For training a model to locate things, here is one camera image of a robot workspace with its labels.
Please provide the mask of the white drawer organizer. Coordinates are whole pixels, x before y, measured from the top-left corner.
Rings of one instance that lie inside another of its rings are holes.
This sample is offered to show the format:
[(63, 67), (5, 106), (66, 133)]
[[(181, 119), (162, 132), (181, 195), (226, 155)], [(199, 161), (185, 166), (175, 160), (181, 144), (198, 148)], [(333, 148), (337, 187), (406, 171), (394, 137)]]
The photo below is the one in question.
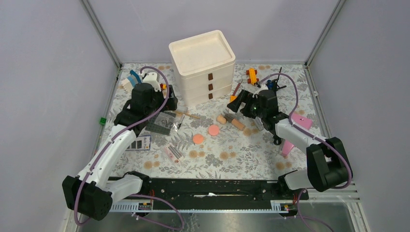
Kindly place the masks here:
[(177, 90), (188, 107), (229, 95), (235, 54), (220, 30), (169, 44)]

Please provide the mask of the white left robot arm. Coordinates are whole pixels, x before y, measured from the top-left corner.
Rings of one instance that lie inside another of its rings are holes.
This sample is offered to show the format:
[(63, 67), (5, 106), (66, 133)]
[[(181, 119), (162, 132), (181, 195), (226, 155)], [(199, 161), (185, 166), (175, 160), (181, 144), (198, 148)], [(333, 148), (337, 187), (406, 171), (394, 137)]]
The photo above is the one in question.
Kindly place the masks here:
[(136, 140), (149, 120), (163, 111), (177, 108), (178, 99), (172, 85), (166, 85), (167, 96), (153, 84), (136, 84), (132, 95), (117, 114), (105, 145), (77, 176), (66, 176), (62, 189), (67, 207), (94, 220), (102, 220), (112, 205), (135, 195), (149, 195), (148, 177), (136, 171), (108, 183), (111, 171), (125, 150)]

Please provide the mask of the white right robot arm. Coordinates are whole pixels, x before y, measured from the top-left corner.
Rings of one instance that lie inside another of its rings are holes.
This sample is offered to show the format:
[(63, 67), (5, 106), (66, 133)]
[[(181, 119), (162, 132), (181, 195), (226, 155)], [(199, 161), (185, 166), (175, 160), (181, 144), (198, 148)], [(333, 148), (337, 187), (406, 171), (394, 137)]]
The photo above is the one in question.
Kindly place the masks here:
[(266, 131), (273, 134), (274, 143), (281, 140), (292, 143), (307, 158), (307, 167), (278, 178), (278, 195), (289, 199), (297, 189), (314, 188), (319, 192), (343, 189), (352, 181), (352, 170), (342, 141), (336, 137), (316, 136), (281, 112), (276, 93), (262, 90), (252, 94), (242, 90), (227, 105), (233, 112), (240, 111), (248, 118), (259, 118)]

